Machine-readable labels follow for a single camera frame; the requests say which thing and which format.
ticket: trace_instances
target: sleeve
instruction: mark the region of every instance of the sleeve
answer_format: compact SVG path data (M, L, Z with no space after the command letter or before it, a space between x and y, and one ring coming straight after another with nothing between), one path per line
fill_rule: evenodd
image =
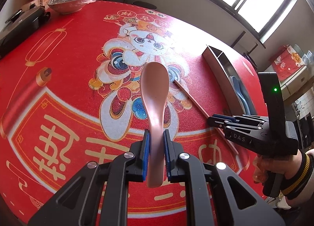
M284 179L281 192L285 195L287 204L296 207L308 201L314 192L314 149L302 153L302 163L299 171L291 179Z

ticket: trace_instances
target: chopstick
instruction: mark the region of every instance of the chopstick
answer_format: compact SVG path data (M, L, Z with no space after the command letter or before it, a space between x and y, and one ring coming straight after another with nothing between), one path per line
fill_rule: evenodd
M190 93L188 93L183 86L177 81L174 80L174 83L182 90L182 92L193 102L193 104L196 105L196 107L201 111L201 113L207 118L209 118L208 113L206 113L206 111L203 109L203 107L200 106L199 103L197 103L197 101L191 96ZM223 133L223 131L219 128L216 128L216 131L220 134L220 136L224 139L224 141L227 143L227 145L229 146L229 148L231 149L231 151L235 154L235 155L239 155L239 152L237 151L237 149L233 146L232 142L225 139L225 135Z

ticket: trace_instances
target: cartoon eye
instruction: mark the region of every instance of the cartoon eye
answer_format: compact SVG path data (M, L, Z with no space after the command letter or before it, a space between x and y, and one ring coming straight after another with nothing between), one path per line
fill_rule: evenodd
M157 48L157 49L163 49L164 47L159 44L159 43L154 43L154 46Z
M134 41L137 42L137 43L139 43L139 44L142 44L142 43L145 42L144 38L141 38L141 37L136 37L136 38L134 38Z

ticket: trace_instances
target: spoon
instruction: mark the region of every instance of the spoon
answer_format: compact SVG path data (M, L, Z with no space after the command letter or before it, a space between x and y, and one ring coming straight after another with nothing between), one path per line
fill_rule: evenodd
M146 185L156 188L164 181L164 108L169 92L167 69L158 62L147 63L142 70L139 87L150 126Z

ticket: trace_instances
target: red table surface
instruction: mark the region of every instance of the red table surface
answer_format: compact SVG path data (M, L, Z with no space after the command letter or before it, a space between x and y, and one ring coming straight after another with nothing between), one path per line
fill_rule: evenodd
M88 161L109 162L142 139L148 121L139 76L147 62L164 64L170 80L177 79L209 115L227 111L201 56L207 45L225 53L258 115L267 115L251 64L194 26L156 11L104 1L69 15L53 13L47 24L0 61L2 122L10 103L23 105L10 116L6 137L0 137L0 193L13 213L28 222ZM36 75L44 67L51 68L51 80L36 86ZM225 162L262 195L262 186L252 180L255 154L238 147L242 155L235 157L174 84L164 126L185 152L206 163ZM128 225L185 225L185 187L164 180L154 189L130 183Z

